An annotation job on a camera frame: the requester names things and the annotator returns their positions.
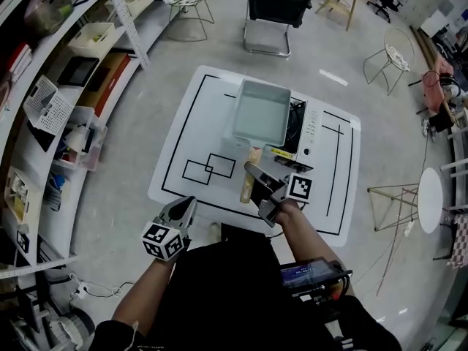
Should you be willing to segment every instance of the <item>yellow label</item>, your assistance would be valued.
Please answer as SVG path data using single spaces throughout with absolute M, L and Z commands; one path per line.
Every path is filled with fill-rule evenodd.
M 273 152 L 274 154 L 276 154 L 278 156 L 285 157 L 286 159 L 292 159 L 293 158 L 293 154 L 290 154 L 289 152 L 283 151 L 281 149 L 272 148 L 271 152 Z

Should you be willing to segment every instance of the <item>gray floor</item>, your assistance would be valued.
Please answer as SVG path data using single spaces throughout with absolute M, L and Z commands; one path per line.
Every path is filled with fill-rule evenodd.
M 150 69 L 137 71 L 114 110 L 102 162 L 96 173 L 88 174 L 75 222 L 72 249 L 89 258 L 72 268 L 81 279 L 107 287 L 134 281 L 146 269 L 150 258 L 140 245 L 140 232 L 161 209 L 160 204 L 149 200 L 148 185 L 185 89 L 197 67 L 208 65 L 292 88 L 361 119 L 361 165 L 352 224 L 346 246 L 335 249 L 346 266 L 354 270 L 353 281 L 357 282 L 394 237 L 393 230 L 374 232 L 366 188 L 418 182 L 423 165 L 426 139 L 421 134 L 420 117 L 415 115 L 421 109 L 422 88 L 407 87 L 408 82 L 417 80 L 427 70 L 419 48 L 414 72 L 405 76 L 388 97 L 382 76 L 367 85 L 363 60 L 382 49 L 383 34 L 390 25 L 362 1 L 356 6 L 348 32 L 346 18 L 339 12 L 306 12 L 303 25 L 290 31 L 292 55 L 288 59 L 244 51 L 246 0 L 209 3 L 216 20 L 216 24 L 206 25 L 209 40 L 160 40 L 150 50 Z M 319 0 L 312 4 L 316 9 Z M 392 24 L 410 32 L 396 17 Z M 377 63 L 385 59 L 374 60 L 369 73 L 375 72 Z M 345 79 L 348 86 L 324 77 L 320 69 Z M 427 167 L 438 170 L 439 165 L 450 160 L 445 135 L 438 136 L 435 143 L 429 140 Z M 441 178 L 445 203 L 449 204 L 449 180 L 445 174 Z M 386 205 L 376 202 L 377 217 L 383 215 Z M 396 217 L 396 212 L 392 208 L 388 217 Z M 197 223 L 201 235 L 198 244 L 216 238 L 216 233 L 207 227 L 208 220 L 199 219 Z M 427 235 L 416 222 L 401 242 L 379 295 L 376 296 L 376 283 L 382 278 L 388 251 L 354 285 L 369 313 L 392 331 L 405 349 L 412 341 L 419 343 L 423 326 L 427 334 L 427 327 L 431 327 L 440 311 L 433 302 L 443 302 L 450 288 L 452 270 L 445 261 L 432 261 L 434 255 L 447 251 L 446 237 L 445 230 L 439 228 Z M 284 239 L 277 238 L 273 244 L 282 262 L 292 261 Z M 106 294 L 98 287 L 94 293 Z M 69 292 L 62 294 L 69 298 Z M 88 296 L 73 303 L 98 323 L 110 318 L 119 300 Z

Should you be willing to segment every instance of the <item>white round table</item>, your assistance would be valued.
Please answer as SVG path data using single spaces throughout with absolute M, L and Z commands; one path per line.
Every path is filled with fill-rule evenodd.
M 392 189 L 393 193 L 383 191 L 383 189 Z M 395 190 L 399 189 L 399 195 L 395 195 Z M 419 219 L 421 228 L 426 233 L 432 233 L 437 225 L 439 225 L 440 215 L 442 214 L 444 195 L 442 191 L 442 184 L 437 172 L 431 167 L 426 168 L 420 177 L 418 184 L 403 184 L 395 186 L 379 186 L 369 187 L 367 192 L 375 193 L 388 197 L 393 201 L 400 202 L 398 219 L 387 226 L 377 226 L 374 214 L 374 230 L 381 231 L 390 227 L 403 226 L 408 222 Z M 408 216 L 401 217 L 401 206 L 403 204 L 410 205 L 411 209 Z
M 437 172 L 428 167 L 419 180 L 418 217 L 426 233 L 432 233 L 439 225 L 444 195 Z

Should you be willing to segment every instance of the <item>white basket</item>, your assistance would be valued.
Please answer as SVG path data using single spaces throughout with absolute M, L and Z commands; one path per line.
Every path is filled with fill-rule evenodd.
M 148 2 L 146 0 L 125 0 L 125 2 L 127 3 L 130 15 L 132 17 L 136 17 L 137 15 L 139 15 L 141 11 L 144 10 L 148 5 Z M 109 12 L 113 12 L 114 7 L 111 0 L 107 0 L 105 2 L 105 6 L 109 10 Z
M 73 106 L 44 75 L 26 98 L 23 109 L 36 129 L 57 135 L 68 121 Z
M 113 23 L 87 23 L 68 43 L 74 54 L 82 57 L 104 58 L 114 44 L 116 27 Z
M 15 196 L 12 195 L 12 185 L 16 176 L 19 177 L 27 188 L 26 202 L 23 205 L 22 214 L 19 213 L 18 208 L 15 207 Z M 7 184 L 4 190 L 4 199 L 8 208 L 10 208 L 15 215 L 18 224 L 34 224 L 36 218 L 39 217 L 41 198 L 42 193 L 28 176 L 23 171 L 15 167 L 10 167 L 8 170 Z

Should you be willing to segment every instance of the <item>black shirt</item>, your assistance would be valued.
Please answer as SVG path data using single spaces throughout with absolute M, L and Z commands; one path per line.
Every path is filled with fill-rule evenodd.
M 351 350 L 401 350 L 357 298 L 335 302 Z M 90 351 L 125 350 L 133 329 L 98 325 Z M 131 350 L 342 350 L 311 301 L 293 301 L 262 235 L 193 249 L 180 256 L 150 334 L 136 332 Z

